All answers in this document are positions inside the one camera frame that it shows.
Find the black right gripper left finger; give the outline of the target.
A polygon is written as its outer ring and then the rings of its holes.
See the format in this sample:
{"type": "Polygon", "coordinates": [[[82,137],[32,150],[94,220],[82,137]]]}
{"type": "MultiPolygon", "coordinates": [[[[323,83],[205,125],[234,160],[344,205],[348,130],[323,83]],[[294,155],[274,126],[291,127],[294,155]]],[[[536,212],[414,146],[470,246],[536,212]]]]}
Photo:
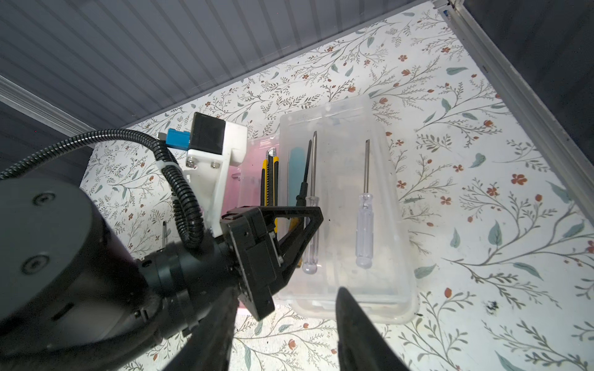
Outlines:
{"type": "Polygon", "coordinates": [[[225,289],[165,370],[228,370],[238,304],[238,289],[225,289]]]}

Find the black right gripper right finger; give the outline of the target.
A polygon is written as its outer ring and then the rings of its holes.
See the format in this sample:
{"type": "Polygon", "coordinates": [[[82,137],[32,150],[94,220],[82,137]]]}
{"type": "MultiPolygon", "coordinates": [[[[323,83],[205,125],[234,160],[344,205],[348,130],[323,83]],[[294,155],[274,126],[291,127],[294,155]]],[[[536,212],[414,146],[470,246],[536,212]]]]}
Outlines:
{"type": "Polygon", "coordinates": [[[340,370],[409,370],[345,287],[337,292],[336,317],[340,370]]]}

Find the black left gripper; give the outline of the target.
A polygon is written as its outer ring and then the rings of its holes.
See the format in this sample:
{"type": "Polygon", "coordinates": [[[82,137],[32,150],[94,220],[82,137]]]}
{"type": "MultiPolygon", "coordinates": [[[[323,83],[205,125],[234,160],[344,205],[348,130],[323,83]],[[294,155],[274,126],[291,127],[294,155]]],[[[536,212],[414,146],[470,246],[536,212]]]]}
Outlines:
{"type": "Polygon", "coordinates": [[[289,283],[323,222],[320,207],[242,207],[222,216],[221,229],[240,275],[239,299],[258,321],[275,311],[274,296],[289,283]],[[297,219],[279,241],[277,219],[297,219]]]}

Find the yellow handled small screwdriver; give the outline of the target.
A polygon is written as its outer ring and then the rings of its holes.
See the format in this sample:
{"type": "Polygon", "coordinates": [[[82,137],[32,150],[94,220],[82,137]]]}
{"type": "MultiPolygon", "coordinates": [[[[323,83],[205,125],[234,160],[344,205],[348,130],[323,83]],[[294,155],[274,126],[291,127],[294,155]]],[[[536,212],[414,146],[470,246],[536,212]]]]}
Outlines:
{"type": "Polygon", "coordinates": [[[309,174],[309,164],[310,164],[310,156],[312,151],[312,140],[309,140],[308,148],[306,151],[306,168],[303,176],[303,181],[301,183],[300,193],[297,196],[297,203],[296,207],[304,207],[306,205],[306,195],[308,191],[308,174],[309,174]]]}

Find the teal utility knife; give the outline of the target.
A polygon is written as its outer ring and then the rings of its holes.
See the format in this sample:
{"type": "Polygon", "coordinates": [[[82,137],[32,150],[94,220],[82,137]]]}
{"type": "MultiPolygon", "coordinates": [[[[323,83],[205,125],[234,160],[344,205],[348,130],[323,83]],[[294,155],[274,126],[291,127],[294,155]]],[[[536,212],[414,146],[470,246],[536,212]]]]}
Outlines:
{"type": "Polygon", "coordinates": [[[300,193],[306,168],[306,152],[303,148],[293,148],[289,153],[288,204],[294,207],[300,193]]]}

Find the black yellow utility knife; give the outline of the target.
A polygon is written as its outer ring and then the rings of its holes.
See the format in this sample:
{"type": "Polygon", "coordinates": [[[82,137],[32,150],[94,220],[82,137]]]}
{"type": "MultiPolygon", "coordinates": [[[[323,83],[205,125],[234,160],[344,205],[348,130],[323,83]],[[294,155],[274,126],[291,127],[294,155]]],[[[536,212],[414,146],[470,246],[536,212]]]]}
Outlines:
{"type": "Polygon", "coordinates": [[[278,205],[278,156],[275,147],[269,148],[265,153],[261,170],[260,199],[263,207],[278,205]]]}

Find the pink plastic tool box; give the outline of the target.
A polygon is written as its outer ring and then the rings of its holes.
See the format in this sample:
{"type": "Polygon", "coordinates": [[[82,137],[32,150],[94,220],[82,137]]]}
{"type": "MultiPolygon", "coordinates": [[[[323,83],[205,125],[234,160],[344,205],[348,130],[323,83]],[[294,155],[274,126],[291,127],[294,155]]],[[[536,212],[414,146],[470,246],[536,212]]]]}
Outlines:
{"type": "Polygon", "coordinates": [[[368,97],[348,98],[285,114],[279,130],[247,143],[244,162],[230,171],[225,209],[256,206],[266,151],[276,148],[278,203],[288,206],[289,153],[307,151],[312,140],[308,194],[323,212],[315,241],[288,286],[276,296],[299,315],[332,319],[341,287],[347,288],[371,321],[405,324],[419,307],[408,231],[398,207],[388,142],[368,97]],[[371,141],[369,192],[373,195],[374,256],[369,269],[356,264],[359,196],[364,188],[364,151],[371,141]]]}

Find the black yellow screwdriver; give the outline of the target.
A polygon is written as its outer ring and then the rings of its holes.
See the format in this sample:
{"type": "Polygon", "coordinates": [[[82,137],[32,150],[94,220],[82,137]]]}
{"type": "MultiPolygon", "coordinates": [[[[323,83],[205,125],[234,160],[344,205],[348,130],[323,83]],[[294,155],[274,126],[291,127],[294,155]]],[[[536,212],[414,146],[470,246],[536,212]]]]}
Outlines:
{"type": "Polygon", "coordinates": [[[167,236],[168,236],[167,230],[168,230],[168,228],[167,228],[167,222],[164,220],[162,222],[162,238],[161,238],[161,241],[162,241],[161,244],[162,245],[161,245],[161,249],[165,249],[166,248],[167,236]]]}

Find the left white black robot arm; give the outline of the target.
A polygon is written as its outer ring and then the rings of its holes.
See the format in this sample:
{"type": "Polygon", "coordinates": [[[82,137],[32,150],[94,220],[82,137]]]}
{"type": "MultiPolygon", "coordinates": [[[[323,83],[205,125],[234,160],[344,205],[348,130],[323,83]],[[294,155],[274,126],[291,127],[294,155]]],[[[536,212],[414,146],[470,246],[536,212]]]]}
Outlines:
{"type": "Polygon", "coordinates": [[[322,222],[319,207],[243,207],[198,250],[136,260],[79,188],[4,180],[1,368],[116,370],[182,334],[168,369],[226,370],[238,306],[271,314],[322,222]]]}

